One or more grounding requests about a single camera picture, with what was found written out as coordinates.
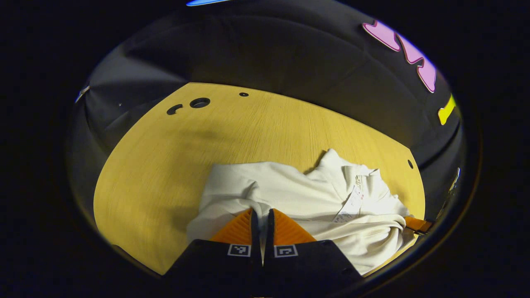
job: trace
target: yellow sticker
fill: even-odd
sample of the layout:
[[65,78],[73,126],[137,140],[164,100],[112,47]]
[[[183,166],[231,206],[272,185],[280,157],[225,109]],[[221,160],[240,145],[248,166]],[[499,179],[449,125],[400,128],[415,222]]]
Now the yellow sticker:
[[455,99],[451,94],[451,97],[449,98],[449,101],[447,102],[445,107],[438,110],[438,118],[440,118],[440,123],[442,125],[445,125],[445,123],[447,122],[447,118],[449,118],[449,115],[451,115],[451,112],[453,111],[455,106]]

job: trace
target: wooden table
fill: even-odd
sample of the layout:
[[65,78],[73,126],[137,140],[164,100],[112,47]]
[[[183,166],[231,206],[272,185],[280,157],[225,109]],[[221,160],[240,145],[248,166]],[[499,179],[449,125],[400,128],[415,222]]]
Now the wooden table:
[[[190,107],[196,98],[211,103]],[[183,108],[174,115],[166,113],[179,103]],[[189,83],[144,115],[112,151],[94,194],[96,224],[110,243],[164,274],[187,246],[186,225],[197,216],[214,163],[273,161],[306,172],[329,148],[352,163],[381,169],[390,191],[423,219],[418,167],[395,140],[301,100]]]

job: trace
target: white cloth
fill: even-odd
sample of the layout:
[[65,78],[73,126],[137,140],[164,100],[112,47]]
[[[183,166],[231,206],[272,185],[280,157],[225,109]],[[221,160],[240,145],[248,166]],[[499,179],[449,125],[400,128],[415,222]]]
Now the white cloth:
[[[359,214],[332,222],[354,185],[364,195]],[[379,169],[352,164],[329,149],[319,166],[304,175],[292,166],[259,162],[213,166],[199,215],[187,227],[188,241],[210,239],[242,211],[258,214],[262,239],[271,208],[285,213],[317,240],[332,240],[365,274],[413,239],[405,229],[408,209],[392,195]]]

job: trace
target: pink sticker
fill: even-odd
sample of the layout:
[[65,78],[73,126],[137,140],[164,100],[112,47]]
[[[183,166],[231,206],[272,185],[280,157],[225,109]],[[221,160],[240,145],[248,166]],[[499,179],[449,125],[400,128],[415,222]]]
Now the pink sticker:
[[374,22],[373,25],[363,23],[363,28],[366,32],[368,32],[368,34],[382,42],[384,45],[396,52],[399,52],[401,50],[401,47],[395,39],[395,36],[397,35],[401,44],[403,45],[405,59],[410,64],[417,63],[418,61],[423,59],[422,65],[417,67],[418,76],[420,77],[420,80],[423,82],[427,90],[429,90],[431,93],[434,93],[436,82],[436,68],[429,60],[427,60],[427,58],[425,58],[424,54],[422,54],[408,40],[404,39],[399,34],[396,34],[394,30],[378,22],[377,20]]
[[401,50],[398,42],[396,41],[394,30],[390,29],[389,27],[375,21],[373,25],[363,23],[363,28],[366,30],[366,32],[368,32],[368,34],[375,37],[387,47],[393,49],[396,52]]

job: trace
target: clothing tag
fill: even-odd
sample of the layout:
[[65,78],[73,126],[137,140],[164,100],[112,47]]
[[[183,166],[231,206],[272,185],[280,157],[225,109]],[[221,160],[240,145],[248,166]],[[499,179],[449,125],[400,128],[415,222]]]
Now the clothing tag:
[[354,189],[350,197],[340,209],[339,214],[333,219],[334,223],[346,223],[359,216],[361,206],[363,205],[364,196],[361,194],[359,188],[354,185]]

